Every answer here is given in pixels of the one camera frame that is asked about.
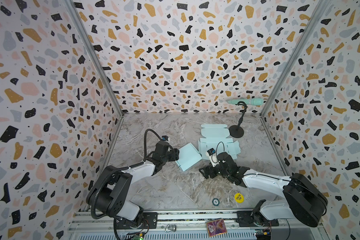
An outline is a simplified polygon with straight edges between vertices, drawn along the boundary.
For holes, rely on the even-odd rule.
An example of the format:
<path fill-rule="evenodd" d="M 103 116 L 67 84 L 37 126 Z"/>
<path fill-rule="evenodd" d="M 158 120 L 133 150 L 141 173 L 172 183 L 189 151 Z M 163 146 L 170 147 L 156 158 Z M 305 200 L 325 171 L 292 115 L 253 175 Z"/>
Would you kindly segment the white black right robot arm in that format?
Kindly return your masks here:
<path fill-rule="evenodd" d="M 205 179 L 221 176 L 236 186 L 280 197 L 277 201 L 260 200 L 245 217 L 238 218 L 239 224 L 263 227 L 278 219 L 296 219 L 315 228 L 327 212 L 327 198 L 302 174 L 276 176 L 239 167 L 226 152 L 212 155 L 212 162 L 199 171 Z"/>

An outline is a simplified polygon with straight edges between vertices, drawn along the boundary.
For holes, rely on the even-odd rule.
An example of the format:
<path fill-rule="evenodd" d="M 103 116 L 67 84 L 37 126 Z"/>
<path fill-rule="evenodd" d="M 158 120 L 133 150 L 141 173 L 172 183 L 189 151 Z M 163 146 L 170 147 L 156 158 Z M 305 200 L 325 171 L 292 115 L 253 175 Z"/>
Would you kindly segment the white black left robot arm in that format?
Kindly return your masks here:
<path fill-rule="evenodd" d="M 131 184 L 157 174 L 167 162 L 178 161 L 179 156 L 179 149 L 167 141 L 159 141 L 155 150 L 140 163 L 123 168 L 107 166 L 86 199 L 92 218 L 110 217 L 140 225 L 144 209 L 127 200 Z"/>

